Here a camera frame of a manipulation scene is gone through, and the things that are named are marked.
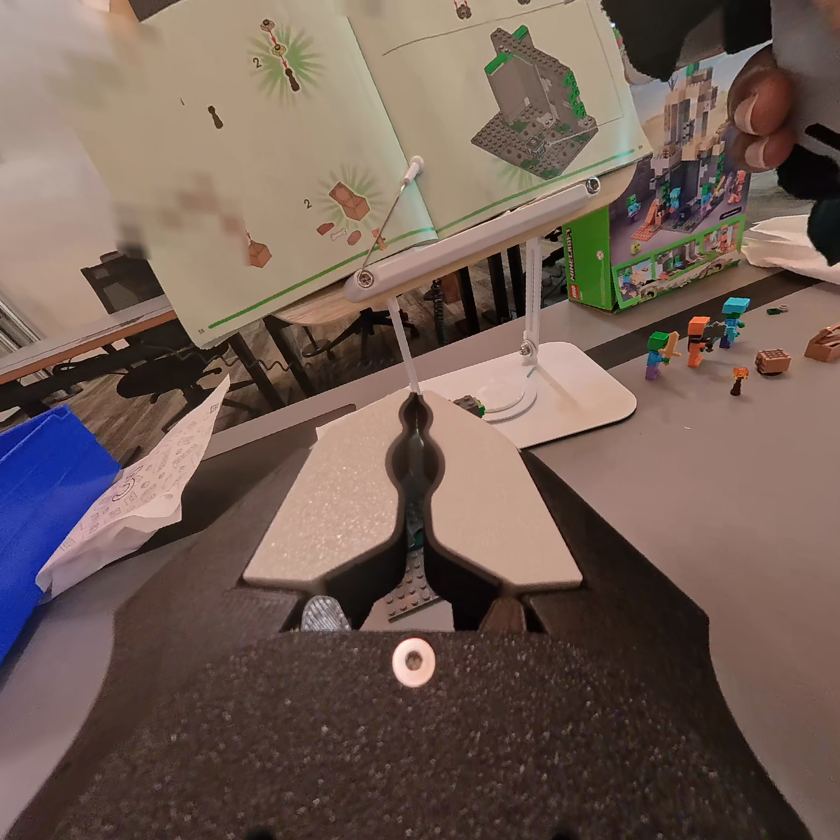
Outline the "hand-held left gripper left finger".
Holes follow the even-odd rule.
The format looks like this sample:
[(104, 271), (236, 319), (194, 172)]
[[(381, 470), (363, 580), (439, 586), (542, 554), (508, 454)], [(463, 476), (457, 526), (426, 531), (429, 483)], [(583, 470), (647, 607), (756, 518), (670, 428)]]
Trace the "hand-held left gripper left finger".
[(407, 446), (417, 399), (395, 392), (330, 425), (245, 568), (248, 585), (328, 595), (352, 627), (403, 579)]

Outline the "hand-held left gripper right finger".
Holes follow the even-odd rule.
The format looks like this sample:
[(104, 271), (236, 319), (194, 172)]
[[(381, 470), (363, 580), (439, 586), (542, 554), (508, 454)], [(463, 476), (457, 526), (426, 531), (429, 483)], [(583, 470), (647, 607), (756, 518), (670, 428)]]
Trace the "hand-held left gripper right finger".
[(477, 629), (500, 597), (576, 590), (583, 575), (518, 447), (434, 392), (420, 402), (427, 582), (455, 629)]

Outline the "grey toy brick building model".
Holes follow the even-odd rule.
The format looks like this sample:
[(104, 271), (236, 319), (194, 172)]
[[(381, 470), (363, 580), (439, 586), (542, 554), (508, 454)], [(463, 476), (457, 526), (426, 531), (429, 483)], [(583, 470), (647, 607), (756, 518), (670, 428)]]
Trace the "grey toy brick building model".
[(432, 410), (420, 395), (409, 393), (398, 416), (402, 431), (389, 466), (393, 467), (403, 502), (402, 547), (406, 550), (406, 563), (400, 583), (385, 598), (389, 623), (440, 601), (425, 570), (426, 549), (432, 542), (431, 499), (444, 472), (442, 457), (428, 436)]

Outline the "person's right hand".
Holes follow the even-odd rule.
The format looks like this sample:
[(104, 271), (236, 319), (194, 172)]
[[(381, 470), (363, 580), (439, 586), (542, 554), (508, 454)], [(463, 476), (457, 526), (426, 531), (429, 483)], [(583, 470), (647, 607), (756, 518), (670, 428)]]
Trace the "person's right hand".
[(778, 168), (790, 156), (796, 134), (788, 125), (791, 80), (777, 66), (771, 45), (762, 47), (730, 85), (728, 117), (737, 132), (732, 153), (750, 173)]

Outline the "white printed paper bag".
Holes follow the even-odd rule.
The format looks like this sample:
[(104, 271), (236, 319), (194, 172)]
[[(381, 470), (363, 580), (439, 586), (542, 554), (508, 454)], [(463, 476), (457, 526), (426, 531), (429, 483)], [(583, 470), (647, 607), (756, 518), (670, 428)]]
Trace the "white printed paper bag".
[(42, 603), (140, 548), (182, 519), (182, 493), (200, 465), (228, 392), (229, 376), (152, 451), (124, 469), (38, 572)]
[(753, 225), (742, 238), (741, 252), (753, 266), (781, 268), (804, 277), (839, 284), (839, 265), (829, 266), (806, 232), (807, 214), (772, 217)]

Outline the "black office chair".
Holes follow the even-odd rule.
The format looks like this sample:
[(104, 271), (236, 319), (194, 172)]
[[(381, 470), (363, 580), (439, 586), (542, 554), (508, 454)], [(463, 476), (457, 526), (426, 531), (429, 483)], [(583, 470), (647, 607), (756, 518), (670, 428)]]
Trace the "black office chair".
[(101, 255), (97, 265), (81, 268), (80, 273), (109, 314), (164, 295), (146, 259), (118, 251)]
[(125, 399), (149, 396), (156, 403), (162, 394), (179, 391), (187, 409), (200, 405), (210, 393), (198, 384), (206, 375), (220, 374), (221, 367), (209, 368), (212, 359), (201, 352), (171, 354), (148, 360), (131, 369), (117, 384), (117, 393)]

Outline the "green headed toy minifigure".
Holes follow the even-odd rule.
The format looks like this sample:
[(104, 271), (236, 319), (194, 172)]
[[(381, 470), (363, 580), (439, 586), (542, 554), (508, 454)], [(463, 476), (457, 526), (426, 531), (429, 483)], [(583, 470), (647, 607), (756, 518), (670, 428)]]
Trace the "green headed toy minifigure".
[(681, 353), (676, 349), (678, 341), (679, 333), (677, 331), (656, 331), (650, 335), (647, 341), (646, 381), (656, 381), (659, 367), (662, 364), (668, 365), (673, 358), (681, 356)]

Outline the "green toy brick set box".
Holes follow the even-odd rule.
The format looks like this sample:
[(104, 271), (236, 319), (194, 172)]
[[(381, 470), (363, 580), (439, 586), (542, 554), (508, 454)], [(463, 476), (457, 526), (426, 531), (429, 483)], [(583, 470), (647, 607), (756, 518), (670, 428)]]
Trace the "green toy brick set box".
[(569, 299), (625, 310), (739, 263), (751, 176), (732, 153), (728, 93), (756, 51), (632, 86), (652, 152), (609, 206), (563, 227)]

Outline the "orange toy minifigure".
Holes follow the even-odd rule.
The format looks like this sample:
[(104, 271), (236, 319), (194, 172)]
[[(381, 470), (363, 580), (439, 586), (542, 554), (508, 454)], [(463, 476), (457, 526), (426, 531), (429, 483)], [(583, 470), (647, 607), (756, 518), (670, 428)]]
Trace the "orange toy minifigure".
[(696, 369), (702, 362), (701, 355), (714, 350), (726, 332), (726, 324), (721, 321), (711, 321), (709, 317), (698, 316), (688, 324), (688, 361), (687, 366)]

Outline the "cyan headed toy minifigure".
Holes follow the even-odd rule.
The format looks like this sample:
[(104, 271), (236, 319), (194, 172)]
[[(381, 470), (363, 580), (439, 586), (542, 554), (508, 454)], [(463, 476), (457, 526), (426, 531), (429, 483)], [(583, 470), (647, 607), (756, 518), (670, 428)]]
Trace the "cyan headed toy minifigure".
[(724, 302), (721, 314), (725, 329), (719, 341), (721, 350), (729, 350), (740, 335), (744, 328), (741, 317), (749, 309), (750, 303), (749, 297), (730, 297)]

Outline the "white book stand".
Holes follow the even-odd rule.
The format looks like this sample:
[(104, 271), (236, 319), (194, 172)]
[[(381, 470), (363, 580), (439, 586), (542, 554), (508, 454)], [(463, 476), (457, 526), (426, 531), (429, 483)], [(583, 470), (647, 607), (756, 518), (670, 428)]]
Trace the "white book stand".
[[(282, 309), (276, 321), (310, 327), (349, 317), (367, 308), (388, 305), (395, 315), (396, 337), (406, 372), (397, 384), (415, 393), (446, 397), (472, 395), (486, 406), (485, 419), (519, 447), (622, 422), (634, 414), (637, 399), (584, 351), (572, 343), (548, 341), (540, 328), (542, 252), (539, 238), (563, 224), (604, 208), (629, 184), (630, 165), (567, 186), (451, 238), (417, 246), (387, 257), (372, 268), (357, 270), (342, 285), (322, 290)], [(410, 357), (397, 296), (431, 280), (474, 265), (514, 245), (527, 249), (525, 314), (509, 328), (510, 341), (493, 350), (489, 360), (461, 357), (450, 370), (433, 376)]]

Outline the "brown toy chest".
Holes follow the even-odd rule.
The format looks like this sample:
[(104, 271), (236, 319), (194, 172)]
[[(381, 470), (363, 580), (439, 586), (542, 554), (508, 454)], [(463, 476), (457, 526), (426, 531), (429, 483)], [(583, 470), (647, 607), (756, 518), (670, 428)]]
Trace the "brown toy chest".
[(804, 351), (804, 357), (823, 363), (839, 359), (839, 322), (819, 331), (812, 337)]

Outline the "blue plastic bin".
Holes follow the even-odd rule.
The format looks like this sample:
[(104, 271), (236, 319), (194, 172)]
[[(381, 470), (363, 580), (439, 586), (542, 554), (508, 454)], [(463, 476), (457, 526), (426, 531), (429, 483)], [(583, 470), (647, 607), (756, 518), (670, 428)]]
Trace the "blue plastic bin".
[(2, 434), (2, 658), (43, 595), (38, 572), (119, 470), (65, 405)]

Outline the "wooden office table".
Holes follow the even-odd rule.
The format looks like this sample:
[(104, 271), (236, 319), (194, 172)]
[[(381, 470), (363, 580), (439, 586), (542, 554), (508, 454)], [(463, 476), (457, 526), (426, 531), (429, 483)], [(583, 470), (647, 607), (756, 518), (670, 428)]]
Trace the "wooden office table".
[(177, 351), (196, 354), (166, 296), (110, 314), (64, 338), (42, 339), (2, 358), (1, 409), (34, 417), (45, 399), (82, 382)]

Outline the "pale green instruction booklet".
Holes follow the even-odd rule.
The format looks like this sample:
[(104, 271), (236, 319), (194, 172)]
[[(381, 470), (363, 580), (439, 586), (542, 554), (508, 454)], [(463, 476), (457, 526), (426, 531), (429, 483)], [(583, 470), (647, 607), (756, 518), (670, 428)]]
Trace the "pale green instruction booklet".
[(601, 2), (132, 2), (63, 119), (208, 345), (649, 151)]

